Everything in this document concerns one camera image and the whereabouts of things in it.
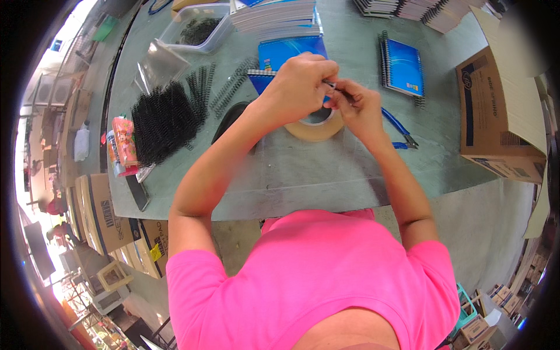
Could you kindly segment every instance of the yellow label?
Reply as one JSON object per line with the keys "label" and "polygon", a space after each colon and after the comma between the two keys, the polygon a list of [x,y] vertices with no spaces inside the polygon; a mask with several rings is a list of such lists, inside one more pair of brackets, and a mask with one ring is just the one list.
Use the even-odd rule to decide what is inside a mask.
{"label": "yellow label", "polygon": [[159,243],[156,243],[156,245],[150,250],[150,254],[152,254],[152,260],[154,262],[156,262],[159,258],[161,258]]}

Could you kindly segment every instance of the pink package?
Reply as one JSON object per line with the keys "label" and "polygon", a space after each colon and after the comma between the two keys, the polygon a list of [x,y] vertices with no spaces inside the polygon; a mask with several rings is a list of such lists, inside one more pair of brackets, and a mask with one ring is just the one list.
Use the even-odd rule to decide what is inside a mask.
{"label": "pink package", "polygon": [[121,117],[113,119],[113,131],[120,163],[124,166],[138,165],[132,121]]}

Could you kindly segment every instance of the pink t-shirt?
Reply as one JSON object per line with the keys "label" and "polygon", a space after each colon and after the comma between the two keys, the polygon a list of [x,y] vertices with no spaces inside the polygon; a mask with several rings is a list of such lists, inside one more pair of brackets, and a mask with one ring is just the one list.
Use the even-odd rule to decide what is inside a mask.
{"label": "pink t-shirt", "polygon": [[319,321],[349,307],[384,317],[400,348],[435,349],[459,318],[449,253],[437,241],[405,251],[373,211],[321,210],[268,220],[245,265],[187,250],[167,262],[179,349],[291,349]]}

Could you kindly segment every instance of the white bag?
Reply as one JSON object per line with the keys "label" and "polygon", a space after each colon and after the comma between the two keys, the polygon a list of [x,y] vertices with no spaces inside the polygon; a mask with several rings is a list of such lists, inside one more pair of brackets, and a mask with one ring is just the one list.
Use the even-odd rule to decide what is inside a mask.
{"label": "white bag", "polygon": [[74,139],[74,161],[81,162],[90,154],[90,131],[82,124]]}

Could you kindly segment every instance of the hand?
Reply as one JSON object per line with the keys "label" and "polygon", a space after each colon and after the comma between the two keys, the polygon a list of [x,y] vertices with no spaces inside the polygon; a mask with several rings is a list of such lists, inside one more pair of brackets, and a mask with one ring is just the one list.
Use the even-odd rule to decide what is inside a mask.
{"label": "hand", "polygon": [[[338,90],[351,95],[354,101],[348,101]],[[369,90],[350,79],[339,79],[336,90],[327,96],[330,100],[324,106],[340,110],[344,123],[360,141],[385,144],[389,139],[383,130],[381,96],[377,91]]]}
{"label": "hand", "polygon": [[321,108],[325,95],[333,92],[322,80],[336,82],[337,73],[335,61],[304,52],[288,59],[253,103],[265,110],[263,117],[273,121],[273,128],[294,123]]}

